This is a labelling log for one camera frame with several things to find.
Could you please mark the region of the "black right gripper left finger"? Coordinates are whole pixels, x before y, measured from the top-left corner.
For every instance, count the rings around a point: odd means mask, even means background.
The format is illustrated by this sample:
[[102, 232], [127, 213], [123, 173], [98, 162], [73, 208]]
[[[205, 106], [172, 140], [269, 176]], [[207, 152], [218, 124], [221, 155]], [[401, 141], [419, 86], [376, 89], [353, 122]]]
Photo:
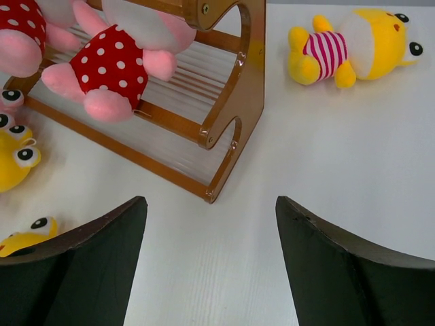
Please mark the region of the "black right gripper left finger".
[[1, 324], [123, 325], [146, 218], [136, 196], [1, 259]]

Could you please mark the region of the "yellow toy pink stripes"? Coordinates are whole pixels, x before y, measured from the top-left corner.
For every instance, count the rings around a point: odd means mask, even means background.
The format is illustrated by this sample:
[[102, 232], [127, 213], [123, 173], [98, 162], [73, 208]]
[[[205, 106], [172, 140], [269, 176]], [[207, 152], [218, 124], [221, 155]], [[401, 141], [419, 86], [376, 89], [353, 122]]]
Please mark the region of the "yellow toy pink stripes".
[[332, 78], [345, 89], [357, 80], [376, 80], [396, 67], [415, 64], [423, 46], [409, 31], [402, 13], [377, 8], [353, 10], [336, 29], [322, 15], [312, 19], [312, 31], [289, 30], [288, 71], [297, 83], [309, 86]]
[[41, 160], [32, 130], [17, 124], [14, 117], [1, 112], [1, 193], [23, 182]]

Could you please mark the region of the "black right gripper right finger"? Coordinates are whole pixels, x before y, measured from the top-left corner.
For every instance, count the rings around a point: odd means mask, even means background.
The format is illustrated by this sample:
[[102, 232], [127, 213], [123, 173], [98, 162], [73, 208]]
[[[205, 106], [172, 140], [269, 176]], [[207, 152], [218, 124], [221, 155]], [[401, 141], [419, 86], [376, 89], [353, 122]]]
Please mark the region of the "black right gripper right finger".
[[434, 324], [434, 261], [365, 240], [287, 196], [275, 212], [299, 325]]

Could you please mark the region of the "pink toy red dots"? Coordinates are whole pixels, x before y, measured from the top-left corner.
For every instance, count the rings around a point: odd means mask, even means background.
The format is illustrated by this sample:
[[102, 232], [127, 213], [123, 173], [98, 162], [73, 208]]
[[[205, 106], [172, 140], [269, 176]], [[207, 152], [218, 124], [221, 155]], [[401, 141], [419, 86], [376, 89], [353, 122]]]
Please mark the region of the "pink toy red dots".
[[38, 71], [47, 45], [76, 50], [78, 38], [68, 31], [75, 23], [73, 1], [1, 1], [1, 71], [29, 77]]
[[92, 118], [120, 122], [132, 117], [150, 76], [167, 82], [196, 30], [179, 17], [128, 1], [103, 1], [101, 18], [75, 1], [77, 23], [90, 41], [69, 61], [43, 70], [53, 93], [83, 105]]
[[24, 94], [20, 90], [1, 89], [0, 110], [7, 113], [15, 113], [24, 104]]

